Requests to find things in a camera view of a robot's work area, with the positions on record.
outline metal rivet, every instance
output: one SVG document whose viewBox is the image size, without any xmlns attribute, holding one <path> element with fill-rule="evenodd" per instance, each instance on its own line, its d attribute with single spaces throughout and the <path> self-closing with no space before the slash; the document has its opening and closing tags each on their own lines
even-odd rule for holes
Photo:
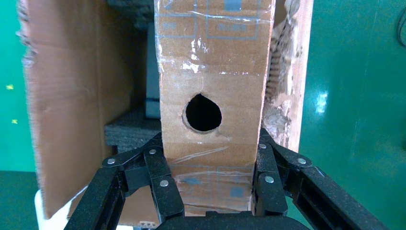
<svg viewBox="0 0 406 230">
<path fill-rule="evenodd" d="M 297 161 L 301 164 L 306 164 L 306 160 L 303 158 L 298 158 Z"/>
<path fill-rule="evenodd" d="M 107 163 L 108 163 L 108 164 L 114 164 L 114 163 L 115 163 L 115 159 L 114 159 L 114 158 L 108 159 L 108 160 L 107 160 Z"/>
<path fill-rule="evenodd" d="M 271 176 L 266 176 L 265 181 L 268 182 L 268 183 L 273 183 L 275 180 Z"/>
<path fill-rule="evenodd" d="M 169 185 L 169 182 L 168 182 L 167 180 L 163 180 L 163 181 L 161 181 L 161 182 L 159 183 L 159 185 L 160 185 L 161 187 L 166 187 L 166 186 Z"/>
</svg>

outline hole in cardboard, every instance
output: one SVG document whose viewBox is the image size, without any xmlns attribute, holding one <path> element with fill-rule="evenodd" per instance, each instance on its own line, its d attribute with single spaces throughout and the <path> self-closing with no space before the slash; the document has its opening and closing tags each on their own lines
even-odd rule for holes
<svg viewBox="0 0 406 230">
<path fill-rule="evenodd" d="M 212 100 L 198 94 L 183 110 L 183 122 L 197 132 L 210 132 L 221 124 L 220 108 Z"/>
</svg>

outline gray foam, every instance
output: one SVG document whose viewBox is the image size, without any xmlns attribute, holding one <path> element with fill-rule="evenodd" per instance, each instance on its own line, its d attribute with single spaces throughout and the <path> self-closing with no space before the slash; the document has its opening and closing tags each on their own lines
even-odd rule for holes
<svg viewBox="0 0 406 230">
<path fill-rule="evenodd" d="M 106 144 L 117 146 L 118 153 L 143 146 L 161 131 L 159 120 L 145 119 L 144 109 L 135 109 L 104 127 Z"/>
</svg>

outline green wall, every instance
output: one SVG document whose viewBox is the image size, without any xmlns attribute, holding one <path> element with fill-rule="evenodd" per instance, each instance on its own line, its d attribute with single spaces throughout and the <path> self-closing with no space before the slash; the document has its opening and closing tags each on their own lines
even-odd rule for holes
<svg viewBox="0 0 406 230">
<path fill-rule="evenodd" d="M 15 35 L 19 29 L 16 2 L 0 1 L 0 170 L 34 172 L 21 64 L 25 47 Z"/>
<path fill-rule="evenodd" d="M 404 7 L 315 0 L 300 141 L 390 229 L 406 229 L 406 48 L 395 36 Z"/>
<path fill-rule="evenodd" d="M 37 230 L 35 173 L 0 171 L 0 182 L 1 230 Z"/>
</svg>

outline black cable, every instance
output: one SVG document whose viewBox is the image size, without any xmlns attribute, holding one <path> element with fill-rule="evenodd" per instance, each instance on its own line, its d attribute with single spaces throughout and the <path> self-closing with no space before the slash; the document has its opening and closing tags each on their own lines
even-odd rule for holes
<svg viewBox="0 0 406 230">
<path fill-rule="evenodd" d="M 406 23 L 406 8 L 403 9 L 402 14 L 400 15 L 399 21 L 397 22 L 397 40 L 399 40 L 399 43 L 406 47 L 406 41 L 402 39 L 402 31 L 403 27 L 405 26 Z"/>
</svg>

